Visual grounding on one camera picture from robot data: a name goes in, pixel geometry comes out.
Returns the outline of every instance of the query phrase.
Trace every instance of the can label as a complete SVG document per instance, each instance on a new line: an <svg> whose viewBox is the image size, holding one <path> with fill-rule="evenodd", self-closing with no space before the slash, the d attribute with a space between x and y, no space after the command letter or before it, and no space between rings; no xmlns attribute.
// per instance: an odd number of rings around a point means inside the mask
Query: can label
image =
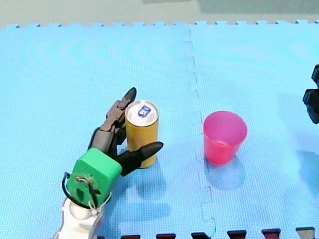
<svg viewBox="0 0 319 239"><path fill-rule="evenodd" d="M148 114L151 112L151 108L143 105L143 107L139 110L138 115L139 117L145 118L146 116L148 116Z"/></svg>

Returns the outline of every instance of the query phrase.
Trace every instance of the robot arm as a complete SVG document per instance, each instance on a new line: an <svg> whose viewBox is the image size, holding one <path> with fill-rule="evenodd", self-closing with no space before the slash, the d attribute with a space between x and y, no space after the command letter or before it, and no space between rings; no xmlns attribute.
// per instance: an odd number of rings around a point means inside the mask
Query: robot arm
<svg viewBox="0 0 319 239"><path fill-rule="evenodd" d="M316 65L312 74L312 80L316 83L317 89L307 89L303 102L313 123L319 123L319 65Z"/></svg>
<svg viewBox="0 0 319 239"><path fill-rule="evenodd" d="M117 145L126 139L125 109L135 96L136 89L131 88L121 101L113 104L105 122L94 130L88 150L76 161L72 173L64 174L63 220L53 239L102 238L95 231L116 179L139 168L163 147L162 142L154 142L118 155Z"/></svg>

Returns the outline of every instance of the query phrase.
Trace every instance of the can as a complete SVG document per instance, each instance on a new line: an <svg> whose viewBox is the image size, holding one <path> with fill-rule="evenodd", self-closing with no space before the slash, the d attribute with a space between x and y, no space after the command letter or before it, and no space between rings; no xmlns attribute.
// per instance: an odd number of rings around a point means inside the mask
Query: can
<svg viewBox="0 0 319 239"><path fill-rule="evenodd" d="M125 126L129 151L136 151L144 145L158 140L159 111L149 101L135 101L125 110ZM156 154L144 160L140 168L152 166Z"/></svg>

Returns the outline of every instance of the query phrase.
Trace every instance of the plastic cup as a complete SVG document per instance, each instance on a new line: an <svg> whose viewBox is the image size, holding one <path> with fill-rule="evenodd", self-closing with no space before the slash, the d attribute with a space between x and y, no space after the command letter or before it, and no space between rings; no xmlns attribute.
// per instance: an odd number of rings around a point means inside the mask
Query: plastic cup
<svg viewBox="0 0 319 239"><path fill-rule="evenodd" d="M228 163L247 136L247 126L235 113L217 111L204 121L204 154L213 164Z"/></svg>

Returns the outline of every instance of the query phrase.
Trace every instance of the blue foam mat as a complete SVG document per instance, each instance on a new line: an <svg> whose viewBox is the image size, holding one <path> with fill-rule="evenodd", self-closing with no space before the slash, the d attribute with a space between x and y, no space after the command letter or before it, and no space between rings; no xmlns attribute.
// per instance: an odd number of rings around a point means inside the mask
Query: blue foam mat
<svg viewBox="0 0 319 239"><path fill-rule="evenodd" d="M252 239L280 228L281 239L297 239L297 227L318 228L319 129L302 96L315 87L319 25L237 24L1 30L0 179L9 181L0 238L52 237L64 171L132 86L158 106L164 148L153 167L118 180L101 236L246 230ZM202 157L202 120L216 110L249 128L225 167Z"/></svg>

